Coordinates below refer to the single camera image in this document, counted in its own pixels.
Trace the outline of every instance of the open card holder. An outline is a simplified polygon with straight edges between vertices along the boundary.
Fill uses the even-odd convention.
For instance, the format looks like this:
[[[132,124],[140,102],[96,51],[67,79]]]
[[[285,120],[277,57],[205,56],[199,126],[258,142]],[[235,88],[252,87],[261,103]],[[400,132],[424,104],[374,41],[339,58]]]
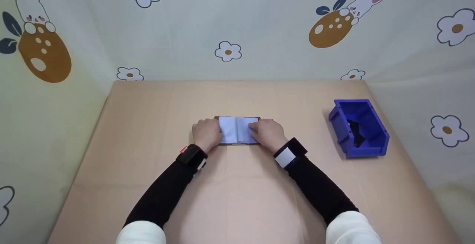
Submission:
[[[251,137],[252,129],[249,123],[257,122],[260,117],[232,117],[215,116],[219,121],[219,127],[223,134],[223,140],[220,146],[247,146],[250,144],[259,144]]]

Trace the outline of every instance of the leaf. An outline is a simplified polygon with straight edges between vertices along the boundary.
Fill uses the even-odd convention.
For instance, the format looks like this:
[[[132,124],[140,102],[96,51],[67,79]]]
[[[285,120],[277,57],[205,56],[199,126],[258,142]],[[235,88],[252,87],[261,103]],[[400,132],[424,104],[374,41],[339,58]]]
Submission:
[[[17,50],[17,40],[3,38],[0,40],[0,53],[13,54]]]
[[[3,23],[5,24],[5,27],[7,27],[8,31],[20,37],[22,35],[22,28],[20,27],[18,22],[15,20],[15,18],[8,12],[3,12],[2,17],[3,17]]]
[[[320,6],[319,8],[317,8],[317,14],[319,16],[324,16],[328,14],[329,12],[330,12],[330,9],[328,8],[328,6]]]
[[[338,0],[335,5],[333,6],[333,10],[338,10],[340,9],[344,4],[346,0]]]

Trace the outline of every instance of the hand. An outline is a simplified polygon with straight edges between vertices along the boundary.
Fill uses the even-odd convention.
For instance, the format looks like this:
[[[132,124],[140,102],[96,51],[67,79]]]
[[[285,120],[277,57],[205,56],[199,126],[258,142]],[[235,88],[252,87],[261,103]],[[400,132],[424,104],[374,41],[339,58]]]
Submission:
[[[198,123],[193,124],[191,131],[195,145],[199,146],[206,154],[223,139],[217,119],[199,120]]]
[[[249,127],[254,130],[251,136],[272,153],[277,152],[289,141],[284,135],[284,128],[273,119],[260,119],[258,122],[250,123]]]

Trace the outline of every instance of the white sleeve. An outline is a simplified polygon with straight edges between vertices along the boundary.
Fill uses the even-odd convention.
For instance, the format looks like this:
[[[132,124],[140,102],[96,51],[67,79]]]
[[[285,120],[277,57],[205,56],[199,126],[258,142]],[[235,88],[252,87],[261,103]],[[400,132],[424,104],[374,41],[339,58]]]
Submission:
[[[166,244],[166,239],[158,225],[149,221],[136,221],[122,228],[115,244]]]
[[[359,212],[338,215],[327,227],[326,244],[381,244],[368,219]]]

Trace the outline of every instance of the blue storage bin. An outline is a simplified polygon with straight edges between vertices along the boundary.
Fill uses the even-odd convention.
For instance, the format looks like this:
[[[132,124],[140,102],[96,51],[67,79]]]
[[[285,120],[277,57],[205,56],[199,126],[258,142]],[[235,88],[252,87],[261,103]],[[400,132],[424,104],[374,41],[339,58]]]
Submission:
[[[389,134],[370,100],[334,100],[328,117],[346,158],[384,156]]]

